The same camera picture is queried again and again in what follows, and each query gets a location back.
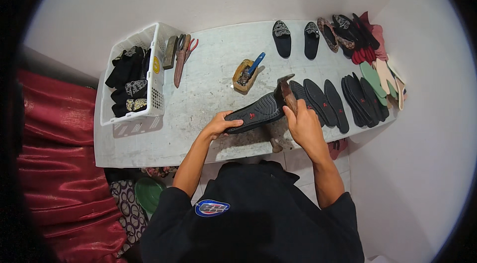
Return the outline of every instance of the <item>white plastic basket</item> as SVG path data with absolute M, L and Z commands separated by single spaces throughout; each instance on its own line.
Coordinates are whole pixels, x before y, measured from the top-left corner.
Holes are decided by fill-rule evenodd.
M 164 84 L 164 69 L 162 64 L 164 61 L 164 53 L 166 41 L 173 35 L 180 36 L 181 32 L 164 23 L 154 23 L 141 31 L 138 31 L 125 40 L 117 43 L 111 49 L 109 55 L 108 66 L 104 74 L 104 82 L 114 69 L 112 60 L 116 58 L 123 50 L 129 50 L 133 46 L 140 46 L 148 50 L 151 48 L 151 59 L 149 60 L 149 70 L 147 71 L 147 108 L 139 112 L 129 112 L 123 117 L 115 117 L 111 107 L 115 102 L 111 99 L 111 93 L 114 88 L 103 86 L 101 96 L 101 125 L 109 125 L 112 123 L 121 123 L 124 121 L 144 118 L 146 116 L 162 116 L 164 115 L 164 95 L 162 94 L 162 86 Z

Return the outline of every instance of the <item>blue-handled tool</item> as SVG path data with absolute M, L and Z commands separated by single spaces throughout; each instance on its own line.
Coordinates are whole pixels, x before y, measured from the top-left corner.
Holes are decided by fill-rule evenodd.
M 255 59 L 255 61 L 253 62 L 252 66 L 247 70 L 247 73 L 249 75 L 253 75 L 253 72 L 254 70 L 257 68 L 257 66 L 259 66 L 259 64 L 262 62 L 262 60 L 264 59 L 265 57 L 265 52 L 262 52 L 262 54 L 260 54 L 257 59 Z
M 237 80 L 237 83 L 239 83 L 240 85 L 242 86 L 245 86 L 245 84 L 247 84 L 248 80 L 250 80 L 251 76 L 253 75 L 253 73 L 255 72 L 255 69 L 257 68 L 257 66 L 259 66 L 259 64 L 262 62 L 262 59 L 265 57 L 265 52 L 262 52 L 262 54 L 260 54 L 257 59 L 255 59 L 255 61 L 253 62 L 252 66 L 249 67 L 247 70 L 244 70 L 241 75 L 240 75 L 240 78 Z

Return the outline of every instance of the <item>red-handled pliers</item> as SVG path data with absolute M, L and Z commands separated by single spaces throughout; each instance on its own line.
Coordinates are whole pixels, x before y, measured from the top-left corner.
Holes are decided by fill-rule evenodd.
M 199 39 L 197 39 L 196 41 L 196 44 L 192 47 L 192 49 L 190 48 L 190 46 L 192 45 L 192 43 L 194 42 L 195 38 L 193 38 L 190 43 L 189 43 L 189 47 L 187 48 L 187 51 L 186 51 L 186 60 L 184 60 L 184 64 L 187 62 L 187 59 L 189 59 L 189 56 L 190 56 L 190 53 L 192 53 L 192 51 L 194 51 L 194 49 L 197 47 L 197 45 L 199 44 Z

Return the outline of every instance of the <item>green plastic bowl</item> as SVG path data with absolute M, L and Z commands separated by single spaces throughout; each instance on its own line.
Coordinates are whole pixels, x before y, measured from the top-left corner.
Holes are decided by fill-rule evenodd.
M 149 214 L 153 214 L 154 211 L 156 211 L 159 196 L 164 189 L 166 189 L 164 184 L 157 183 L 154 179 L 149 177 L 139 179 L 134 186 L 139 205 Z

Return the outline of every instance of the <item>forearm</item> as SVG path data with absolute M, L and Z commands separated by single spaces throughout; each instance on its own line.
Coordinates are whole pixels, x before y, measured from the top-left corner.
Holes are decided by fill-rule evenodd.
M 344 193 L 343 180 L 330 157 L 328 146 L 321 144 L 307 151 L 313 162 L 315 191 L 320 208 L 330 206 Z
M 183 190 L 189 197 L 192 197 L 199 184 L 211 141 L 210 136 L 200 133 L 177 169 L 172 186 Z

